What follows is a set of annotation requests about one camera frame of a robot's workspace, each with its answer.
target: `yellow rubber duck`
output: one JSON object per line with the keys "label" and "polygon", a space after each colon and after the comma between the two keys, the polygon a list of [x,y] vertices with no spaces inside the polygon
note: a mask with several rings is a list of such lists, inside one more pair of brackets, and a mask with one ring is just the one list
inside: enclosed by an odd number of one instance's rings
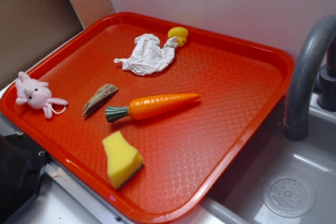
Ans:
{"label": "yellow rubber duck", "polygon": [[184,27],[174,27],[168,31],[168,38],[173,38],[177,36],[177,43],[179,47],[183,47],[184,44],[187,42],[187,37],[189,32]]}

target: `play sink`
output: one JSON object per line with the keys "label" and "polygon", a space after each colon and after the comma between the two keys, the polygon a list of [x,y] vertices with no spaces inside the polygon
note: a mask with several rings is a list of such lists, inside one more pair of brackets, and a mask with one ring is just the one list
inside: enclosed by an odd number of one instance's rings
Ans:
{"label": "play sink", "polygon": [[205,199],[224,223],[336,223],[336,115],[311,106],[309,136],[294,142],[284,110],[282,100]]}

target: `white crumpled napkin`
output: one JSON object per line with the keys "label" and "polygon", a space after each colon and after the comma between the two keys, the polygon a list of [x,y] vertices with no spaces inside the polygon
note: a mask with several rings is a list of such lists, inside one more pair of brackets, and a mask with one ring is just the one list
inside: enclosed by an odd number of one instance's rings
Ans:
{"label": "white crumpled napkin", "polygon": [[177,36],[170,38],[160,48],[160,40],[153,34],[143,34],[135,39],[135,48],[128,59],[115,59],[122,62],[123,70],[131,70],[140,76],[160,72],[172,63],[177,47]]}

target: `brown stick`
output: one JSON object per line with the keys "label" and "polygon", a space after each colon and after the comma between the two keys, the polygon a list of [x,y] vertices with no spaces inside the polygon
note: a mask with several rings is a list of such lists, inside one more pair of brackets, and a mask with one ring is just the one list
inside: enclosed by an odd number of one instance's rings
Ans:
{"label": "brown stick", "polygon": [[112,84],[105,84],[102,86],[85,105],[83,116],[88,116],[89,114],[99,109],[112,96],[114,96],[117,91],[118,88]]}

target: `orange tray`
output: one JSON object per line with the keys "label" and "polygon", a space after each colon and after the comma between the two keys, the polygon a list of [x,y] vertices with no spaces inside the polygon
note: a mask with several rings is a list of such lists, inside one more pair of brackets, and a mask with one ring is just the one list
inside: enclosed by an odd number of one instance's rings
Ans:
{"label": "orange tray", "polygon": [[[140,223],[172,221],[202,200],[287,91],[293,69],[283,51],[187,26],[187,43],[176,49],[164,71],[137,76],[113,63],[115,58],[129,58],[134,39],[142,34],[155,34],[163,46],[175,26],[181,25],[133,13],[114,14],[34,67],[30,77],[49,82],[52,96],[69,102],[66,111],[51,120],[42,110],[17,105],[14,85],[0,102],[8,119]],[[84,105],[107,83],[119,91],[83,118]],[[127,117],[113,124],[105,118],[107,105],[188,92],[201,97],[178,111],[142,121]],[[120,190],[109,183],[101,143],[117,130],[144,158],[143,168]]]}

